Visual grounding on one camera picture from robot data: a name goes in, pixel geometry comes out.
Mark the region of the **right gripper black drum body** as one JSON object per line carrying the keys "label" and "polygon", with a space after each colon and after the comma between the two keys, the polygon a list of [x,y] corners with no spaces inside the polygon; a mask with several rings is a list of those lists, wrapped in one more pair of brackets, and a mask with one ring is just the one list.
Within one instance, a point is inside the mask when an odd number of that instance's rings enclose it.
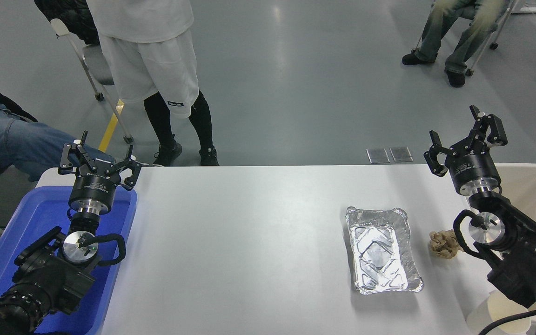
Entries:
{"label": "right gripper black drum body", "polygon": [[459,147],[449,155],[449,173],[456,193],[472,195],[476,188],[493,190],[500,186],[501,178],[489,154],[487,143],[475,143],[472,148]]}

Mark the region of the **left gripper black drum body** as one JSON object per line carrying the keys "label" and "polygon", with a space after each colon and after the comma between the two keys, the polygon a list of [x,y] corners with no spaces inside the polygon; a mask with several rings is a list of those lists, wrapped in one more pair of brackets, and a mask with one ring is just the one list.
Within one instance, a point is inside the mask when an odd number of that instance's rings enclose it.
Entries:
{"label": "left gripper black drum body", "polygon": [[70,194],[71,208],[84,208],[87,203],[98,203],[98,208],[112,208],[117,185],[121,176],[115,172],[106,176],[109,167],[98,167],[95,172],[82,165],[76,171],[76,180]]}

